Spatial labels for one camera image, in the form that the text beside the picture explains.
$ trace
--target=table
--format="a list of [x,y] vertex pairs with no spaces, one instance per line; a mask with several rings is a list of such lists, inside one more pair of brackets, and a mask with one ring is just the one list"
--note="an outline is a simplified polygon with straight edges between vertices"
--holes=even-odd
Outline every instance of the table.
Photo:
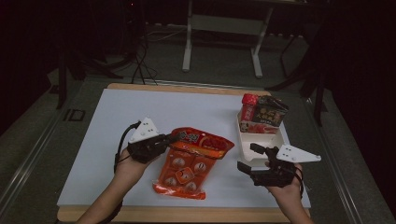
[[[160,132],[169,133],[171,131],[169,128],[173,128],[169,126],[169,120],[172,120],[172,126],[175,127],[189,124],[193,125],[194,128],[210,133],[221,133],[222,136],[234,140],[236,138],[236,126],[233,122],[228,122],[226,119],[219,121],[216,125],[210,126],[210,123],[214,123],[212,119],[232,118],[236,115],[240,108],[242,95],[245,92],[247,91],[192,87],[109,85],[104,90],[96,108],[90,127],[81,144],[80,152],[59,199],[58,218],[61,221],[76,221],[109,183],[112,177],[114,153],[123,129],[129,125],[128,122],[134,123],[136,118],[143,119],[142,116],[149,112]],[[269,94],[266,91],[248,92]],[[168,94],[174,97],[175,101],[161,104],[160,101],[169,97]],[[152,102],[139,105],[139,107],[130,105],[130,103],[140,102],[139,100],[143,99],[139,98],[141,95],[144,95],[146,100],[152,100]],[[114,96],[120,97],[123,101],[114,100]],[[219,103],[200,109],[202,100],[206,101],[208,99],[213,99]],[[158,105],[163,107],[156,112],[151,111]],[[180,112],[175,110],[176,105],[189,105],[191,108],[182,107]],[[200,113],[207,115],[207,123],[200,119]],[[172,119],[174,115],[177,116],[178,120]],[[188,122],[189,119],[186,118],[191,118],[191,116],[194,116],[197,120]],[[98,120],[104,119],[108,119],[108,121],[98,122]],[[205,181],[204,189],[207,197],[201,201],[158,195],[151,190],[151,181],[158,176],[163,165],[164,157],[160,157],[150,165],[139,183],[125,196],[124,206],[114,221],[288,222],[277,207],[272,195],[266,193],[263,187],[254,187],[247,175],[236,170],[238,157],[237,149],[233,148],[223,160],[217,162]],[[88,160],[90,166],[94,167],[93,170],[84,166]],[[226,176],[227,178],[224,180],[219,176]],[[218,188],[222,188],[222,191],[213,191],[213,189]],[[310,202],[306,192],[304,193],[303,204],[309,214]]]
[[259,2],[268,6],[266,11],[263,12],[263,14],[265,15],[263,21],[194,14],[192,12],[192,0],[189,0],[187,18],[187,41],[186,47],[184,49],[184,58],[182,65],[182,70],[184,72],[190,71],[192,52],[191,32],[194,29],[242,35],[256,35],[258,37],[257,42],[254,48],[251,48],[250,54],[253,62],[255,76],[257,78],[261,78],[262,66],[260,64],[259,52],[260,48],[262,47],[262,41],[264,40],[266,30],[274,8],[281,5],[292,5],[296,7],[326,7],[323,6],[323,4],[306,3],[305,1],[297,0],[256,0],[250,2]]

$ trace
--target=food package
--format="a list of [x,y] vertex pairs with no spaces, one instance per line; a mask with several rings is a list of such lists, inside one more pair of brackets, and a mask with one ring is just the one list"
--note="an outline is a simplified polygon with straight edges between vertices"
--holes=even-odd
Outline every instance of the food package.
[[179,141],[170,144],[161,174],[153,183],[154,190],[181,198],[205,199],[202,185],[210,169],[234,143],[193,128],[177,128],[171,134],[178,136]]
[[246,93],[239,117],[241,133],[276,133],[289,107],[270,95]]

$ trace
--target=human arm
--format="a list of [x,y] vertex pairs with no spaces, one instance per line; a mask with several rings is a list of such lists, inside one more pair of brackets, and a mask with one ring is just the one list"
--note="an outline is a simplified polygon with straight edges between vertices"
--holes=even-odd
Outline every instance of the human arm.
[[[302,170],[300,164],[295,164],[297,168]],[[297,169],[297,174],[301,177],[302,174]],[[300,181],[294,177],[291,184],[280,188],[280,187],[267,187],[267,189],[273,194],[279,205],[280,210],[293,224],[312,224],[312,219],[305,212],[303,204],[301,202],[300,194]]]
[[129,157],[129,152],[124,149],[121,152],[120,162],[117,164],[113,179],[78,219],[77,224],[98,223],[107,218],[121,203],[125,194],[139,181],[150,164],[150,162],[144,164],[127,157]]

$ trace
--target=chip bag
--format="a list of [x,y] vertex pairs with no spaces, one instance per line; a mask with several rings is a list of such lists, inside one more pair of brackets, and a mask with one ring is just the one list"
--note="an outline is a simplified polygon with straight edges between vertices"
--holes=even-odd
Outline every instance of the chip bag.
[[205,199],[201,186],[206,176],[234,143],[193,128],[177,128],[171,134],[179,140],[170,144],[158,181],[153,183],[154,190],[181,198]]

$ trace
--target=dark floor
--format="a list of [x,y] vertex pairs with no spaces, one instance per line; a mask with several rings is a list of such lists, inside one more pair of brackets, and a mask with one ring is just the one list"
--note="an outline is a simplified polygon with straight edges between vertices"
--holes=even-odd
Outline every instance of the dark floor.
[[[184,28],[161,27],[161,31],[169,32],[168,34],[173,34],[178,29]],[[151,31],[159,31],[159,28],[152,28],[149,33]],[[153,83],[152,79],[155,79],[160,84],[177,82],[186,85],[220,85],[262,90],[285,79],[278,56],[288,39],[282,36],[268,36],[264,40],[260,53],[264,72],[261,79],[254,77],[247,48],[255,43],[254,39],[247,37],[238,43],[233,36],[195,33],[191,70],[184,73],[181,71],[184,38],[183,30],[180,35],[169,37],[154,33],[148,36],[148,49],[143,66],[145,81]],[[305,42],[297,39],[285,56],[288,71],[298,64],[305,50]],[[143,55],[144,51],[141,49],[139,56]],[[110,61],[119,58],[109,56]],[[84,81],[76,81],[69,76],[68,100],[62,109],[55,109],[58,96],[46,92],[1,136],[0,191],[4,192],[0,202],[1,223],[53,223],[56,220],[57,200],[102,89],[111,82],[130,83],[135,69],[135,63],[116,69],[115,73],[124,79],[107,78],[90,68],[90,74]],[[57,84],[57,70],[50,73],[49,77],[52,83]],[[142,83],[142,80],[136,78],[135,82]],[[301,84],[293,84],[282,91],[273,92],[273,95],[299,98]],[[329,185],[335,183],[332,190],[339,197],[315,201],[315,195],[323,192],[312,189],[310,197],[315,202],[312,208],[313,219],[316,223],[395,223],[328,91],[325,92],[324,103],[327,112],[322,113],[323,128],[316,127],[311,132],[320,137],[322,142],[318,144],[324,144],[325,149],[329,149],[328,155],[323,156],[332,158],[335,163],[323,165],[323,170],[312,169],[311,172],[318,176],[318,182],[326,177],[331,180]],[[306,108],[309,110],[308,115],[311,115],[312,107],[309,107],[309,102]],[[67,109],[85,110],[86,118],[82,122],[64,120]],[[295,119],[296,125],[290,127],[291,132],[298,132],[298,125],[303,125],[299,121],[298,118]],[[295,145],[304,142],[304,138],[298,136],[291,135],[290,141]]]

